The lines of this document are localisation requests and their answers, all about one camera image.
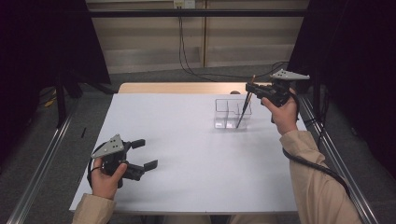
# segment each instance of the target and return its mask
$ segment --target metal frame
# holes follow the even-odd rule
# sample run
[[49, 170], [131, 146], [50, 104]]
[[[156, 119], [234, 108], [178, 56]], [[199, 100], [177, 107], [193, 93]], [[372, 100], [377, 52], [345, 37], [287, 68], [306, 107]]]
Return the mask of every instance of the metal frame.
[[43, 156], [43, 159], [38, 164], [37, 169], [35, 170], [35, 174], [33, 175], [32, 179], [30, 180], [26, 190], [20, 197], [17, 205], [14, 208], [10, 218], [7, 221], [7, 224], [22, 224], [26, 219], [30, 207], [32, 206], [35, 196], [37, 195], [38, 191], [40, 190], [41, 184], [44, 181], [46, 173], [50, 168], [50, 164], [55, 158], [56, 152], [58, 151], [59, 146], [64, 139], [64, 135], [67, 132], [69, 127], [71, 118], [73, 114], [76, 112], [79, 100], [76, 100], [71, 107], [70, 113], [67, 116], [66, 120], [64, 121], [63, 125], [60, 128], [57, 128], [52, 140], [47, 147], [47, 150]]
[[304, 17], [305, 9], [141, 9], [102, 10], [88, 12], [70, 11], [69, 15], [91, 16], [92, 18], [126, 17]]
[[[300, 98], [300, 102], [308, 114], [308, 117], [310, 119], [314, 119], [315, 114], [313, 112], [313, 106], [311, 105], [311, 102], [308, 100], [308, 98], [303, 96]], [[361, 215], [361, 220], [366, 224], [379, 223], [370, 207], [370, 204], [367, 202], [366, 198], [358, 187], [358, 184], [353, 179], [352, 174], [348, 171], [346, 165], [344, 164], [344, 161], [338, 153], [337, 148], [332, 142], [332, 139], [326, 130], [322, 131], [322, 124], [315, 122], [313, 125], [318, 135], [320, 135], [320, 132], [322, 132], [321, 143], [323, 144], [329, 158], [332, 160], [332, 164], [334, 165], [336, 171], [347, 180], [349, 184], [349, 190], [351, 192], [352, 202], [358, 209], [358, 212]]]

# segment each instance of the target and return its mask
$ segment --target gray floor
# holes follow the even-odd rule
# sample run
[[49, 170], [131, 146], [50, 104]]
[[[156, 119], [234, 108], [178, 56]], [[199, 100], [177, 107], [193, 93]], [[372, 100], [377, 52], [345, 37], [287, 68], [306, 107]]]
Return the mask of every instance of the gray floor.
[[[247, 78], [212, 77], [216, 81], [247, 81], [254, 75], [271, 70], [270, 65], [235, 66], [194, 69], [196, 73], [216, 73], [246, 76]], [[171, 82], [205, 81], [182, 70], [141, 72], [111, 76], [117, 90], [123, 82]], [[73, 214], [68, 211], [79, 181], [84, 172], [96, 137], [100, 132], [112, 96], [81, 84], [84, 95], [79, 99], [67, 99], [68, 108], [76, 105], [76, 112], [56, 151], [35, 199], [28, 206], [29, 213], [24, 223], [70, 223]], [[0, 176], [0, 223], [6, 223], [18, 200], [24, 193], [35, 169], [45, 154], [57, 124], [56, 105], [40, 106], [30, 126], [27, 127], [13, 155], [3, 167]], [[396, 220], [396, 181], [373, 158], [365, 142], [351, 131], [347, 119], [331, 102], [326, 130], [352, 173], [364, 197], [373, 208], [380, 223], [394, 223]], [[300, 223], [296, 214], [278, 216], [279, 223]], [[112, 223], [139, 223], [138, 217], [117, 216]]]

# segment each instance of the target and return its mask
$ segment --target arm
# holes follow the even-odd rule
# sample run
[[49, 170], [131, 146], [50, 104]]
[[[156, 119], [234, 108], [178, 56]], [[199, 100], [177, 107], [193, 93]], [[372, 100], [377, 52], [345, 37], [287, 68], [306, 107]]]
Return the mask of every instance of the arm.
[[[102, 159], [98, 158], [93, 167], [101, 167]], [[113, 201], [117, 192], [117, 183], [127, 169], [121, 164], [113, 176], [102, 173], [101, 169], [92, 171], [92, 195], [84, 194], [78, 203], [74, 224], [107, 223], [113, 214], [116, 203]]]
[[[280, 142], [290, 155], [326, 166], [312, 134], [298, 131], [297, 106], [292, 98], [280, 108], [265, 98], [262, 103], [272, 112], [282, 135]], [[290, 162], [290, 176], [302, 223], [361, 223], [344, 188], [332, 177], [294, 161]]]

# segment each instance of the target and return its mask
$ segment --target black curtain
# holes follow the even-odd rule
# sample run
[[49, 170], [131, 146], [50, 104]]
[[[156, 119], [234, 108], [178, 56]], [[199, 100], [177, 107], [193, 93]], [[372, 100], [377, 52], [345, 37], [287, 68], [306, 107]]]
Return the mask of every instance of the black curtain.
[[[333, 16], [314, 13], [304, 19], [290, 69], [306, 68], [319, 77], [317, 84], [327, 86], [373, 155], [396, 177], [396, 2], [333, 4], [330, 8], [340, 9]], [[311, 0], [311, 12], [318, 8], [323, 1]]]
[[32, 117], [39, 91], [76, 84], [71, 71], [92, 83], [109, 83], [92, 20], [84, 0], [0, 2], [1, 161]]

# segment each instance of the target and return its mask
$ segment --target electrical outlet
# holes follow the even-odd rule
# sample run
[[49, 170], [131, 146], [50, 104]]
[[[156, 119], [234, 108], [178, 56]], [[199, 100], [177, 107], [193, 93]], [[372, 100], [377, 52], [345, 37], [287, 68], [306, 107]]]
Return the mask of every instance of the electrical outlet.
[[174, 0], [174, 8], [184, 8], [184, 0]]
[[194, 9], [195, 8], [195, 0], [185, 0], [184, 8]]

